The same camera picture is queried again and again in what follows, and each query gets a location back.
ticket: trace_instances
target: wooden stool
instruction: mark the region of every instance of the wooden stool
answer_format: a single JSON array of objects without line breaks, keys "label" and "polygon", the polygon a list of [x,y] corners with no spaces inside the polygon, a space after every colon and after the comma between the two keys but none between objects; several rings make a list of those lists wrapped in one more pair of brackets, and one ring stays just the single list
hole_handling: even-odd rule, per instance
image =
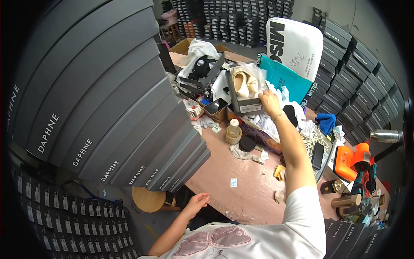
[{"label": "wooden stool", "polygon": [[166,193],[164,191],[148,191],[145,187],[132,187],[132,198],[135,205],[142,211],[152,213],[159,210],[180,210],[176,206],[176,196],[174,195],[172,203],[166,202]]},{"label": "wooden stool", "polygon": [[176,33],[177,33],[177,38],[181,38],[181,34],[180,34],[180,30],[178,29],[178,26],[176,23],[172,24],[172,25],[167,25],[167,33],[168,33],[168,37],[170,37],[170,32],[173,34],[173,38],[176,40]]}]

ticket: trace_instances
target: woman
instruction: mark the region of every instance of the woman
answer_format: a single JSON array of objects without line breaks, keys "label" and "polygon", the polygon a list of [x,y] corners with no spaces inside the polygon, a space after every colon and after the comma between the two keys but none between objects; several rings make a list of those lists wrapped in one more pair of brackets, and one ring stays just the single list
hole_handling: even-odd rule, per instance
[{"label": "woman", "polygon": [[286,162],[286,209],[282,224],[211,223],[194,231],[190,219],[210,203],[209,193],[193,196],[167,231],[140,258],[323,258],[325,225],[311,161],[303,141],[272,91],[259,95],[273,119]]}]

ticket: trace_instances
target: white t-shirt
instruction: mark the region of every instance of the white t-shirt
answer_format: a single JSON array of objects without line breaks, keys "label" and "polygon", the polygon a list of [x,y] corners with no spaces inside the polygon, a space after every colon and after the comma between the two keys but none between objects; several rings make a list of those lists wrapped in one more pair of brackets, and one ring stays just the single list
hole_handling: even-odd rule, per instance
[{"label": "white t-shirt", "polygon": [[282,224],[210,223],[193,231],[186,229],[177,244],[160,257],[139,258],[322,259],[325,252],[325,225],[318,191],[306,186],[287,198]]}]

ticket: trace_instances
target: table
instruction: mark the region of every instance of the table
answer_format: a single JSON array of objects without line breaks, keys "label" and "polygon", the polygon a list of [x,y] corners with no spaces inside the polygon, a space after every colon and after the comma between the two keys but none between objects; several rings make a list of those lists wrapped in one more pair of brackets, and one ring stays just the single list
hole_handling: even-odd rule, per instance
[{"label": "table", "polygon": [[[170,53],[173,63],[184,55]],[[307,109],[306,117],[314,119],[313,111]],[[280,156],[269,153],[266,165],[258,164],[252,160],[235,158],[230,145],[225,140],[227,121],[220,124],[221,130],[214,133],[211,128],[202,129],[202,138],[211,151],[211,157],[185,184],[194,193],[209,192],[210,205],[220,213],[241,224],[266,225],[278,224],[283,220],[285,203],[277,204],[274,200],[275,186],[278,180],[273,176]],[[230,179],[237,178],[237,187],[230,187]],[[326,180],[325,177],[318,183],[318,188]],[[377,180],[377,187],[386,195],[384,209],[388,206],[389,194],[382,183]],[[331,200],[340,197],[339,194],[319,193],[321,209],[324,218],[338,219],[335,210],[331,207]]]}]

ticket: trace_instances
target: smartphone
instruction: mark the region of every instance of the smartphone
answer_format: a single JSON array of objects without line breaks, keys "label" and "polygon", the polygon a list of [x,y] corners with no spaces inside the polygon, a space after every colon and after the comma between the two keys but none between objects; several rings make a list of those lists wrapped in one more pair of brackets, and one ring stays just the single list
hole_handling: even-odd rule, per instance
[{"label": "smartphone", "polygon": [[322,159],[323,159],[323,151],[325,150],[325,147],[316,142],[313,146],[313,154],[312,154],[312,167],[320,170],[320,167],[322,166]]},{"label": "smartphone", "polygon": [[206,110],[209,114],[213,115],[216,112],[220,111],[224,107],[227,106],[227,102],[223,100],[223,98],[219,98],[214,102],[211,102],[204,106],[204,110]]}]

